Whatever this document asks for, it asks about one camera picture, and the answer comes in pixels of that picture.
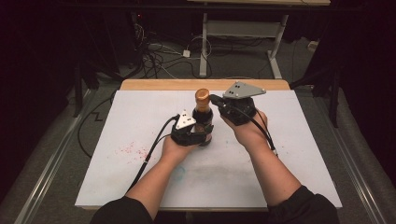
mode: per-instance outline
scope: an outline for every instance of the bottle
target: bottle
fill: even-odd
[[[200,89],[195,93],[196,107],[192,110],[192,117],[196,120],[194,130],[198,132],[207,132],[206,140],[200,147],[206,147],[212,141],[212,119],[213,111],[209,106],[209,90]]]

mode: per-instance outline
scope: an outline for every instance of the white paper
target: white paper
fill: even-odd
[[[222,91],[210,93],[222,95]],[[134,180],[164,123],[195,108],[195,91],[118,91],[110,109],[76,206],[102,206],[122,197]],[[341,207],[326,165],[294,91],[253,97],[268,117],[279,158],[314,193]],[[162,209],[249,209],[266,207],[245,149],[214,112],[213,139],[194,150],[172,173]],[[170,133],[171,122],[163,134]],[[161,157],[155,148],[148,171]]]

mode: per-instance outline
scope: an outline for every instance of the metal bracket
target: metal bracket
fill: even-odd
[[[243,99],[265,93],[265,89],[261,89],[240,81],[236,81],[226,92],[223,93],[223,97],[229,99]]]
[[[187,113],[186,110],[183,110],[180,114],[180,118],[177,121],[176,129],[180,130],[182,128],[188,127],[192,124],[195,124],[196,120],[192,118],[192,116]]]

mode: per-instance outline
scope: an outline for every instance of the person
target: person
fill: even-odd
[[[254,123],[234,126],[222,118],[233,129],[237,141],[251,158],[268,203],[267,223],[339,223],[332,203],[320,194],[313,194],[300,183],[269,148],[264,134]],[[258,110],[254,119],[263,128],[266,127],[263,122],[267,123],[267,117],[263,112]],[[196,147],[182,147],[169,136],[166,137],[159,161],[125,196],[102,206],[92,217],[91,223],[153,223],[172,171]]]

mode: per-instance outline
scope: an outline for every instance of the table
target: table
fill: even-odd
[[[256,5],[283,5],[283,6],[328,6],[330,0],[189,0],[193,2],[208,3],[243,3]],[[267,50],[269,64],[274,74],[274,78],[281,79],[279,66],[276,62],[276,53],[282,40],[283,32],[286,28],[289,15],[283,15],[281,22],[258,22],[258,21],[210,21],[207,13],[204,13],[202,31],[202,53],[200,61],[200,77],[206,77],[207,57],[207,36],[208,35],[229,35],[229,36],[253,36],[253,37],[274,37],[275,44],[272,50]]]
[[[230,79],[125,80],[113,101],[76,206],[96,209],[121,197],[163,123],[183,108],[193,109],[196,90],[208,88],[211,93],[222,94],[234,82]],[[269,118],[269,130],[279,158],[313,192],[325,195],[336,207],[341,207],[294,91],[289,90],[284,80],[244,82],[267,90],[266,94],[253,99]],[[176,168],[161,210],[266,209],[248,154],[236,142],[232,130],[220,120],[215,108],[214,114],[211,144],[194,150]],[[157,147],[146,171],[161,156],[161,146]]]

